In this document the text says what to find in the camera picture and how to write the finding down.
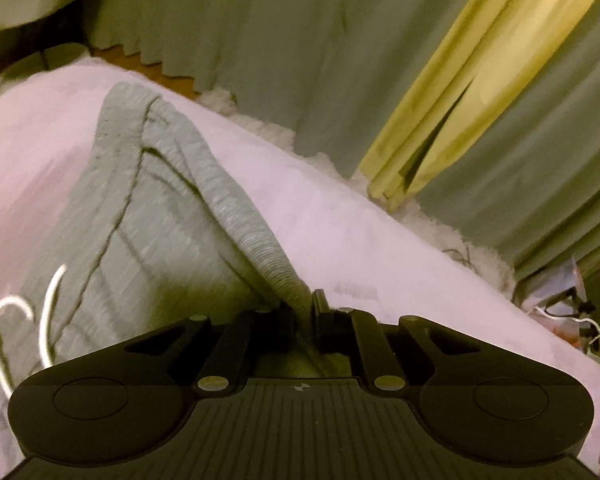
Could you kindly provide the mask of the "pink bed sheet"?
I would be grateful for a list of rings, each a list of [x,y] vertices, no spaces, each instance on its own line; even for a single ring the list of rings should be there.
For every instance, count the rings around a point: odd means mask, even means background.
[[[102,102],[120,81],[137,76],[79,62],[0,96],[0,299],[19,292],[85,167]],[[198,128],[306,284],[332,304],[382,322],[419,314],[577,377],[595,403],[580,457],[600,471],[600,365],[362,195],[189,99],[163,97]]]

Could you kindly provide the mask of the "white pants drawstring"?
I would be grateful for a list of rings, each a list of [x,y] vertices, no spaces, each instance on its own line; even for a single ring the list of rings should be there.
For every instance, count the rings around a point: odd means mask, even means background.
[[[21,296],[10,295],[0,299],[0,387],[9,400],[15,390],[12,373],[9,369],[7,342],[12,329],[16,333],[24,330],[36,333],[36,348],[38,360],[42,369],[50,368],[54,364],[53,349],[50,343],[50,321],[57,302],[60,284],[67,272],[67,266],[62,264],[50,278],[44,294],[42,307],[38,312],[30,302]]]

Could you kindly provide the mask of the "grey-green curtain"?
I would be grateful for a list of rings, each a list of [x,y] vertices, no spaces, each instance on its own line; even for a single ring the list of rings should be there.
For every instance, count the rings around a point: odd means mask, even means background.
[[[198,91],[232,92],[243,113],[294,130],[299,154],[324,153],[343,176],[360,171],[468,3],[87,1],[96,47],[139,54]],[[477,142],[408,200],[497,250],[518,278],[568,257],[600,265],[600,0]]]

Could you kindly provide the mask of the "grey sweatpants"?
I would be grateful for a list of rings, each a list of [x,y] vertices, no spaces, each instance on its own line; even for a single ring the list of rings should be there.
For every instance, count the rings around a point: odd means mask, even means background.
[[[20,295],[39,307],[57,270],[57,359],[194,313],[228,324],[267,308],[273,323],[253,330],[280,350],[270,369],[308,367],[308,286],[195,126],[137,84],[120,82],[106,95],[90,159]]]

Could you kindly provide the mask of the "yellow curtain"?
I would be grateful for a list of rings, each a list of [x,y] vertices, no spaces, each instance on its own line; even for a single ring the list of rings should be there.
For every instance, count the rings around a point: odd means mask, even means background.
[[[468,0],[360,162],[396,210],[503,114],[595,0]]]

